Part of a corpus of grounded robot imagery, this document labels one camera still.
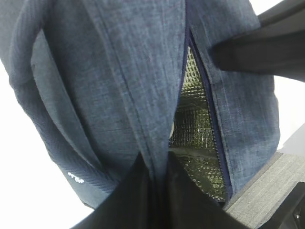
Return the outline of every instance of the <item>open zipper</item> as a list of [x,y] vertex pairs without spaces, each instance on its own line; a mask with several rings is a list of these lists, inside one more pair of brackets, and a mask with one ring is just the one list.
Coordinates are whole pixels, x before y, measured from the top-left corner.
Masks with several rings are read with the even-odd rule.
[[208,78],[206,68],[202,62],[202,59],[200,57],[197,46],[195,45],[194,37],[193,37],[193,34],[191,31],[190,31],[189,46],[190,46],[191,50],[193,51],[193,55],[194,55],[195,61],[198,66],[198,70],[199,70],[199,73],[202,78],[203,89],[206,94],[206,101],[207,101],[210,122],[211,122],[213,141],[214,141],[214,145],[215,145],[215,150],[216,150],[216,154],[217,154],[219,167],[220,167],[221,174],[222,174],[222,177],[224,180],[224,189],[225,189],[225,195],[226,195],[225,201],[227,203],[232,198],[232,195],[233,195],[232,184],[231,184],[231,180],[230,180],[228,165],[227,165],[225,154],[224,154],[224,146],[222,143],[221,133],[220,133],[220,129],[219,129],[218,121],[217,121],[217,115],[216,115],[215,105],[214,105],[214,101],[213,101],[213,94],[212,94],[210,80]]

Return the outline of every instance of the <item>black object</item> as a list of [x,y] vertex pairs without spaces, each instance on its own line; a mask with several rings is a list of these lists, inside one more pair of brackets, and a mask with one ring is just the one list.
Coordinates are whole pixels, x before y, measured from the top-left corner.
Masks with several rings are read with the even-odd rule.
[[299,182],[260,229],[305,229],[305,183]]
[[215,64],[305,82],[305,0],[284,0],[259,18],[262,28],[214,47]]
[[165,189],[158,199],[142,156],[127,177],[73,229],[247,229],[193,183],[169,153]]

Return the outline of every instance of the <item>printed logo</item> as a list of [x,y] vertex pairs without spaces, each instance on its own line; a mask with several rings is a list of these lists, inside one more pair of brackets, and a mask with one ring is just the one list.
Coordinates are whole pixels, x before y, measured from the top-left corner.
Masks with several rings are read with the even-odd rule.
[[79,177],[73,175],[72,173],[69,172],[68,175],[71,176],[72,179],[74,178],[74,180],[75,180],[76,182],[81,183],[81,184],[84,183],[84,180],[83,180],[83,179],[80,179]]

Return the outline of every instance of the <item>white background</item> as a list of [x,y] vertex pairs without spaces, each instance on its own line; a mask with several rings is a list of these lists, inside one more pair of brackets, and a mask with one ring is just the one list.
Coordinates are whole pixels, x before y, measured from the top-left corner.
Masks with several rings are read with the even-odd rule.
[[[257,14],[280,0],[252,0]],[[281,145],[305,123],[305,84],[276,77]],[[16,102],[0,63],[0,228],[68,229],[91,213],[51,162],[34,125]],[[305,128],[298,132],[305,133]],[[283,152],[304,154],[302,135]]]

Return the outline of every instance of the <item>gray carpet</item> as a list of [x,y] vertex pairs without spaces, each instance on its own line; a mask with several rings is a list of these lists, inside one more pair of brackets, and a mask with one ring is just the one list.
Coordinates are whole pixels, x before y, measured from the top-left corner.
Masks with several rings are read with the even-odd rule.
[[241,194],[232,199],[227,212],[256,229],[270,219],[299,181],[305,182],[305,157],[276,153]]

